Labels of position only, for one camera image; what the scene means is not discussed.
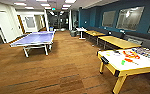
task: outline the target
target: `table leg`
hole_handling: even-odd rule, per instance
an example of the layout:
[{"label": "table leg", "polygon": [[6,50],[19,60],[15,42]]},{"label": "table leg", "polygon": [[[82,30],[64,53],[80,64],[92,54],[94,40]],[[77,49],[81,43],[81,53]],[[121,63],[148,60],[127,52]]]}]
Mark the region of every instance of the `table leg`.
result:
[{"label": "table leg", "polygon": [[48,55],[47,44],[45,44],[44,46],[45,46],[45,53],[46,55]]},{"label": "table leg", "polygon": [[90,35],[88,36],[88,40],[90,40]]},{"label": "table leg", "polygon": [[82,33],[83,31],[81,31],[81,37],[79,38],[79,39],[85,39],[85,38],[83,38],[83,33]]},{"label": "table leg", "polygon": [[127,76],[118,77],[116,85],[113,89],[114,94],[118,94]]},{"label": "table leg", "polygon": [[104,71],[104,63],[103,62],[101,62],[101,66],[100,66],[100,73],[102,74],[103,73],[103,71]]},{"label": "table leg", "polygon": [[25,47],[23,47],[23,49],[24,49],[24,52],[25,52],[25,56],[28,57],[27,50],[25,49]]},{"label": "table leg", "polygon": [[97,37],[97,45],[98,45],[98,37]]},{"label": "table leg", "polygon": [[105,49],[105,46],[106,46],[106,41],[105,41],[105,43],[104,43],[104,49]]}]

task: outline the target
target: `blue wall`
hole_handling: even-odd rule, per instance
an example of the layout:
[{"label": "blue wall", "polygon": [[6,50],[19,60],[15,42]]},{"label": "blue wall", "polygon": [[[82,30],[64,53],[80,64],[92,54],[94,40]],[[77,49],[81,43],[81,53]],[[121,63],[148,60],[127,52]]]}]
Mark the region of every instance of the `blue wall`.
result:
[{"label": "blue wall", "polygon": [[90,10],[79,8],[79,27],[90,26]]},{"label": "blue wall", "polygon": [[85,27],[93,26],[93,27],[105,28],[102,26],[103,13],[107,11],[116,11],[113,27],[106,27],[106,29],[110,31],[119,32],[120,29],[117,29],[116,25],[117,25],[120,10],[127,9],[127,8],[134,8],[134,7],[143,7],[143,6],[144,6],[144,10],[139,25],[137,27],[137,30],[135,32],[147,33],[148,29],[150,28],[150,0],[121,0],[101,7],[93,7],[90,9],[86,9],[85,13],[83,13],[84,17],[81,17],[81,20],[83,18],[86,18],[87,15],[90,16],[88,17],[90,19],[90,24],[85,24]]}]

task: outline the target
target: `fluorescent light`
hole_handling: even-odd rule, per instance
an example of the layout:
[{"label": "fluorescent light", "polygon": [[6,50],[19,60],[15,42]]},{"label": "fluorescent light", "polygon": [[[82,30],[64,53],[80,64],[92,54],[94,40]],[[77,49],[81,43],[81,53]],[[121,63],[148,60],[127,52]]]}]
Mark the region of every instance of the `fluorescent light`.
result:
[{"label": "fluorescent light", "polygon": [[76,0],[65,0],[66,3],[74,3]]},{"label": "fluorescent light", "polygon": [[67,10],[68,8],[62,8],[63,10]]},{"label": "fluorescent light", "polygon": [[43,1],[44,2],[44,1],[47,1],[47,0],[36,0],[36,1]]},{"label": "fluorescent light", "polygon": [[27,4],[25,3],[14,3],[15,5],[21,5],[21,6],[26,6]]},{"label": "fluorescent light", "polygon": [[45,9],[52,9],[51,7],[45,7]]},{"label": "fluorescent light", "polygon": [[34,9],[33,7],[25,7],[26,9]]},{"label": "fluorescent light", "polygon": [[63,7],[70,7],[71,5],[63,5]]},{"label": "fluorescent light", "polygon": [[41,6],[50,6],[49,4],[41,4]]},{"label": "fluorescent light", "polygon": [[50,11],[50,13],[51,13],[52,15],[55,15],[55,14],[53,13],[53,11]]}]

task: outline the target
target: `floor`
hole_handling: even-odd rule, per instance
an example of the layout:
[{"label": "floor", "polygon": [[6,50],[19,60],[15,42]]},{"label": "floor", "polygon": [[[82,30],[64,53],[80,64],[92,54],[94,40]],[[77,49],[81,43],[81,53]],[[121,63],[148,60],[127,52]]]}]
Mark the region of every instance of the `floor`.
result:
[{"label": "floor", "polygon": [[[0,94],[112,94],[117,77],[99,73],[100,49],[90,41],[57,31],[49,55],[0,45]],[[120,94],[150,94],[150,73],[127,77]]]}]

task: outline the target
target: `ping pong table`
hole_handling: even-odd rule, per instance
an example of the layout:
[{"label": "ping pong table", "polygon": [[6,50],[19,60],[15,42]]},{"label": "ping pong table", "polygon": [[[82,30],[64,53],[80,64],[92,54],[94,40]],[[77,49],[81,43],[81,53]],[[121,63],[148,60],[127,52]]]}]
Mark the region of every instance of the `ping pong table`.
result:
[{"label": "ping pong table", "polygon": [[48,55],[48,48],[49,50],[52,48],[54,33],[54,31],[33,32],[11,43],[10,46],[23,46],[26,57],[28,57],[29,51],[32,48],[44,48],[46,55]]}]

